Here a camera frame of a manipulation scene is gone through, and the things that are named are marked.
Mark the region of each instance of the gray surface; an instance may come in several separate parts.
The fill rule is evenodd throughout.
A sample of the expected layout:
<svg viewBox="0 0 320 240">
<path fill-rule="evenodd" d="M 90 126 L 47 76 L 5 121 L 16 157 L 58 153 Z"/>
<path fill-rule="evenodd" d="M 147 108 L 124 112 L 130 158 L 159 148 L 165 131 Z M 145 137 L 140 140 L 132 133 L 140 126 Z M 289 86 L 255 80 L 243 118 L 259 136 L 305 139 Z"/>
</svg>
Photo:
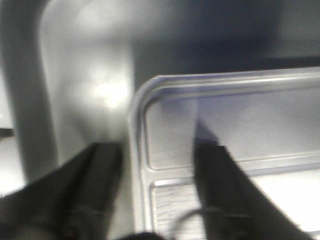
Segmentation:
<svg viewBox="0 0 320 240">
<path fill-rule="evenodd" d="M 164 75 L 146 83 L 130 125 L 136 230 L 168 235 L 174 218 L 199 207 L 197 138 L 218 139 L 302 230 L 318 231 L 319 70 Z M 201 239 L 192 232 L 198 225 L 191 222 L 185 238 Z"/>
<path fill-rule="evenodd" d="M 4 195 L 92 142 L 126 145 L 133 92 L 156 75 L 320 63 L 314 0 L 1 0 L 0 7 L 0 68 L 18 143 L 12 154 L 22 166 L 10 176 L 25 176 Z M 8 159 L 0 160 L 2 176 Z M 115 237 L 134 224 L 125 180 L 121 191 Z"/>
</svg>

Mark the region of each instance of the metal surface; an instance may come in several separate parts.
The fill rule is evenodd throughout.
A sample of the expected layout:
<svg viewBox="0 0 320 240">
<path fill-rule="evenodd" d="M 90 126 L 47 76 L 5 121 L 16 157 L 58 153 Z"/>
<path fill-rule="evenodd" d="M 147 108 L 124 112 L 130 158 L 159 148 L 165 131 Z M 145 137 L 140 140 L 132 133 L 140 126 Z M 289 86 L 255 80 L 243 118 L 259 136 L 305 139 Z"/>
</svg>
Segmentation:
<svg viewBox="0 0 320 240">
<path fill-rule="evenodd" d="M 190 181 L 195 138 L 218 138 L 297 225 L 320 230 L 320 68 L 158 76 L 134 100 L 137 231 L 168 235 L 177 215 L 199 206 Z"/>
</svg>

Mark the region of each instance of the metal tray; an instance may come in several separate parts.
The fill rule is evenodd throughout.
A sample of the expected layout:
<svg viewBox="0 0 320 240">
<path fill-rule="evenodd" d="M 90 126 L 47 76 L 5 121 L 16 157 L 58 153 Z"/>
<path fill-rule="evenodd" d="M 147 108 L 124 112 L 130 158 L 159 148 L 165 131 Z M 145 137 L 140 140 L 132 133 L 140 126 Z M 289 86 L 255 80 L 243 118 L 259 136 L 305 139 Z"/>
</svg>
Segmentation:
<svg viewBox="0 0 320 240">
<path fill-rule="evenodd" d="M 145 83 L 129 119 L 136 231 L 168 236 L 181 214 L 199 207 L 193 142 L 216 136 L 276 206 L 320 239 L 319 103 L 320 67 L 162 75 Z M 181 234 L 204 239 L 201 219 Z"/>
</svg>

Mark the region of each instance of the plastic container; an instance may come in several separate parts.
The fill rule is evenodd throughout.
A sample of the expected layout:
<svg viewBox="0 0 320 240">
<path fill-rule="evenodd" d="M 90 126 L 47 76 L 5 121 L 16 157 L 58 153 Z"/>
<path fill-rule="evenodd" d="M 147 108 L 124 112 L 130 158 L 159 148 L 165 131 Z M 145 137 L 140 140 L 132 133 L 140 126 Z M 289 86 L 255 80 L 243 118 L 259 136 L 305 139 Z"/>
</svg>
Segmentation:
<svg viewBox="0 0 320 240">
<path fill-rule="evenodd" d="M 200 206 L 192 162 L 202 138 L 218 139 L 275 205 L 319 238 L 319 103 L 319 67 L 151 79 L 130 114 L 135 229 L 167 236 L 178 216 Z M 181 237 L 203 239 L 201 228 L 195 218 Z"/>
</svg>

